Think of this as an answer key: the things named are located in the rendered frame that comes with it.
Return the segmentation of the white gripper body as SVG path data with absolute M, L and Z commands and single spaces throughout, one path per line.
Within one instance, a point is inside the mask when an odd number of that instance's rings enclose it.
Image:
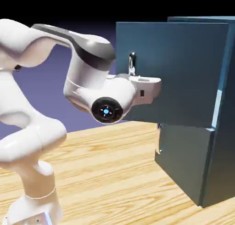
M 136 88 L 133 104 L 151 104 L 161 90 L 160 78 L 129 76 L 129 81 Z

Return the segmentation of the large blue cabinet door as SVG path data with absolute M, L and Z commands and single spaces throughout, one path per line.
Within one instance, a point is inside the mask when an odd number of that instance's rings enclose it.
M 210 128 L 226 45 L 226 23 L 118 22 L 116 72 L 162 81 L 150 105 L 131 108 L 126 120 Z

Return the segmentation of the small blue cabinet door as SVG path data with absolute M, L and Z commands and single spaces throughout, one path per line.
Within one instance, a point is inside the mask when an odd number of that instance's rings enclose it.
M 215 129 L 161 125 L 159 131 L 155 162 L 201 206 Z

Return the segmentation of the blue cabinet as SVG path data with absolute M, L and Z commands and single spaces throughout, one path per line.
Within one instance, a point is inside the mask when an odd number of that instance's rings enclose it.
M 215 133 L 200 206 L 206 208 L 235 197 L 235 16 L 169 17 L 168 20 L 229 26 L 211 126 Z

